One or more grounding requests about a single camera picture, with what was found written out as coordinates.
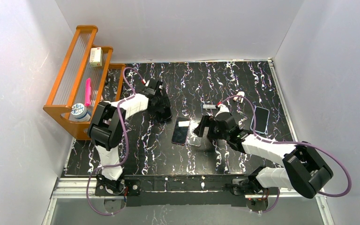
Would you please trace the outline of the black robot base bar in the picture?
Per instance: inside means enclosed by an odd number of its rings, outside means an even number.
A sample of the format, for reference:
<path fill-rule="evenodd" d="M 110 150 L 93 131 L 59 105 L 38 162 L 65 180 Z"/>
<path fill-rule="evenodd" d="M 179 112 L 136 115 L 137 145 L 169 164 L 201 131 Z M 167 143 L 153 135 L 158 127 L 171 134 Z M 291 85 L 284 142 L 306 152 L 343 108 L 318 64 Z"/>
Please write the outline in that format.
<path fill-rule="evenodd" d="M 125 175 L 118 181 L 97 179 L 95 195 L 125 197 L 128 207 L 148 205 L 231 205 L 264 210 L 275 188 L 260 190 L 248 175 Z"/>

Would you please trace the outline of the black phone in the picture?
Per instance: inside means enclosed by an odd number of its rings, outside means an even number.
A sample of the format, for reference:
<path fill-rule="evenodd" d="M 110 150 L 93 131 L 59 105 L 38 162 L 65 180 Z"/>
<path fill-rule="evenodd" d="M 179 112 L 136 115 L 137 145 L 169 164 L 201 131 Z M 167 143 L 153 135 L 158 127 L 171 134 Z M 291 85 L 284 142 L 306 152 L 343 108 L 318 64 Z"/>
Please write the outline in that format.
<path fill-rule="evenodd" d="M 166 122 L 172 118 L 172 112 L 169 106 L 160 107 L 155 110 L 155 118 L 158 122 Z"/>

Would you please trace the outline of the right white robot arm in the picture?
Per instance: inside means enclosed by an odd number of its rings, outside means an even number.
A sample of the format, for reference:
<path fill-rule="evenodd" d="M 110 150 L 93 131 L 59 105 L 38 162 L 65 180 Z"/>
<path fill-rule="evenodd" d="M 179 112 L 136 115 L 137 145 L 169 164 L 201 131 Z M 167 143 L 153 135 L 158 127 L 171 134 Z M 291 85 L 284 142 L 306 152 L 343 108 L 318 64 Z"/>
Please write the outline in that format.
<path fill-rule="evenodd" d="M 235 151 L 256 155 L 280 165 L 260 166 L 248 176 L 247 187 L 254 192 L 266 188 L 294 189 L 305 198 L 313 198 L 333 177 L 333 171 L 317 150 L 306 142 L 277 144 L 240 128 L 229 112 L 204 115 L 193 133 L 203 137 L 205 128 L 211 140 L 224 140 Z"/>

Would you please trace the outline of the purple phone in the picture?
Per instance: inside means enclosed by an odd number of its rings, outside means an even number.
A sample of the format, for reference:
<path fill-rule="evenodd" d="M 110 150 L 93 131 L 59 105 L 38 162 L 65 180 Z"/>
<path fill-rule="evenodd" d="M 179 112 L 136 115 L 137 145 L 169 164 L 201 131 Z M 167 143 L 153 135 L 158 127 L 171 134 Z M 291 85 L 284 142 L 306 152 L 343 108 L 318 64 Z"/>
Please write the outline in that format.
<path fill-rule="evenodd" d="M 185 145 L 191 119 L 178 117 L 172 134 L 171 142 L 173 144 Z"/>

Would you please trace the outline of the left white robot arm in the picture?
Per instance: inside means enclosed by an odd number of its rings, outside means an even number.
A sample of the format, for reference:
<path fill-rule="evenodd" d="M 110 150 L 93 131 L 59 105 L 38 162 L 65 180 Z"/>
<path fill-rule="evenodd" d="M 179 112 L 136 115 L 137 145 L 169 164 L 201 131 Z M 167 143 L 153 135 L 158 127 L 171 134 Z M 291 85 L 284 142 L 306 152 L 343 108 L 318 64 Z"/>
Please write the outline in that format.
<path fill-rule="evenodd" d="M 98 103 L 87 134 L 99 153 L 99 171 L 106 180 L 117 181 L 127 160 L 126 157 L 120 160 L 118 151 L 122 140 L 129 147 L 125 120 L 143 111 L 148 111 L 159 122 L 172 118 L 170 100 L 162 81 L 150 79 L 139 92 L 127 98 Z"/>

